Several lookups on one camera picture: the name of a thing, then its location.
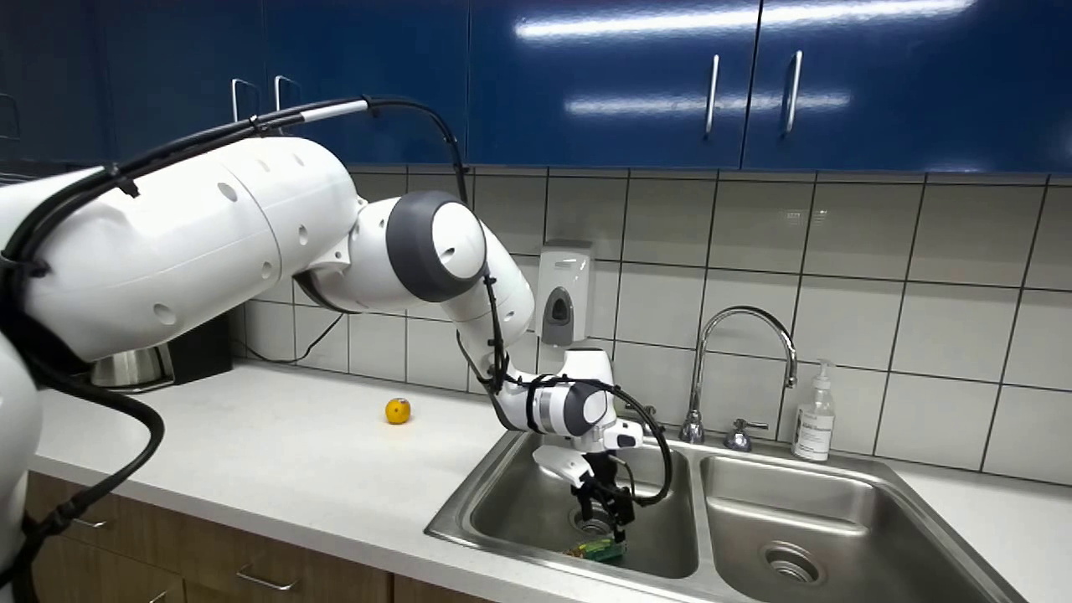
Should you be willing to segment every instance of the counter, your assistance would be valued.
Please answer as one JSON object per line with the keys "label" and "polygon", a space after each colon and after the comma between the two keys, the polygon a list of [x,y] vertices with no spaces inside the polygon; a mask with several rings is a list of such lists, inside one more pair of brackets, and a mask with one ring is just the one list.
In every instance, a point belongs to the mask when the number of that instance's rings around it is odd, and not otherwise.
{"label": "counter", "polygon": [[[392,395],[412,401],[408,426],[383,422]],[[423,534],[504,437],[483,399],[261,366],[142,399],[168,438],[126,499],[485,601],[650,601]],[[142,443],[137,422],[43,392],[33,470],[95,481]],[[895,470],[1033,603],[1072,593],[1072,489]]]}

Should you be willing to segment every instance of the stainless steel sink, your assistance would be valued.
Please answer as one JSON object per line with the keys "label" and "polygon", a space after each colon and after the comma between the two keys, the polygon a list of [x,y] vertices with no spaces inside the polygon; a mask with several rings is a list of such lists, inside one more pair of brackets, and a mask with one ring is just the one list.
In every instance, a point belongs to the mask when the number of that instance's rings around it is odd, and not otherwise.
{"label": "stainless steel sink", "polygon": [[[782,448],[673,443],[673,489],[638,510],[619,562],[579,561],[570,485],[532,462],[541,437],[509,432],[430,522],[432,536],[697,601],[1021,601],[887,466],[801,462]],[[659,451],[629,456],[638,489],[663,480]]]}

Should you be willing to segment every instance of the faucet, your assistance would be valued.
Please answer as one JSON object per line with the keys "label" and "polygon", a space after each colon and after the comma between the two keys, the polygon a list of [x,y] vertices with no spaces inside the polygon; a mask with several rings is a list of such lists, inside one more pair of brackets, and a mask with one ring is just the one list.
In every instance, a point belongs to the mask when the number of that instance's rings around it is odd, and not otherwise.
{"label": "faucet", "polygon": [[728,306],[719,307],[718,315],[710,315],[704,323],[704,333],[697,333],[697,350],[692,350],[692,382],[689,382],[689,412],[686,412],[686,422],[681,430],[681,438],[684,443],[701,443],[704,438],[704,422],[701,422],[701,379],[704,379],[704,342],[710,340],[710,333],[724,323],[724,318],[733,318],[733,315],[754,315],[762,323],[768,323],[782,345],[783,345],[783,390],[791,390],[797,382],[797,350],[794,350],[794,340],[791,333],[763,307],[754,307],[754,306]]}

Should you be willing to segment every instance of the yellow ball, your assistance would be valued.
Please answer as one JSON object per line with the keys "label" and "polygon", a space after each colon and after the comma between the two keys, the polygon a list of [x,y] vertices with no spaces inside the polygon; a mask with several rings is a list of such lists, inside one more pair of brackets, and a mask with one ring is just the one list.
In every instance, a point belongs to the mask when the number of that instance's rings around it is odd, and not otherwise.
{"label": "yellow ball", "polygon": [[383,420],[389,420],[389,426],[405,426],[412,417],[408,401],[405,399],[389,399],[383,404]]}

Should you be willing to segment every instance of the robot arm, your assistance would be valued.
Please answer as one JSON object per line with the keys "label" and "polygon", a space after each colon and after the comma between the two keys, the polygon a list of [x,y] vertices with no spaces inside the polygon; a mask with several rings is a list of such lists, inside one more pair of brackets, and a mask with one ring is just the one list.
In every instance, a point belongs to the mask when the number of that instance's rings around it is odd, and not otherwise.
{"label": "robot arm", "polygon": [[633,520],[605,459],[641,447],[643,430],[618,420],[622,392],[603,353],[570,353],[557,376],[509,366],[532,293],[498,239],[454,196],[364,201],[326,146],[276,134],[364,107],[296,107],[189,136],[155,161],[0,189],[0,603],[41,430],[33,382],[172,342],[282,277],[343,311],[443,306],[498,422],[564,437],[570,447],[544,447],[535,462],[572,485],[584,513],[603,506],[614,531]]}

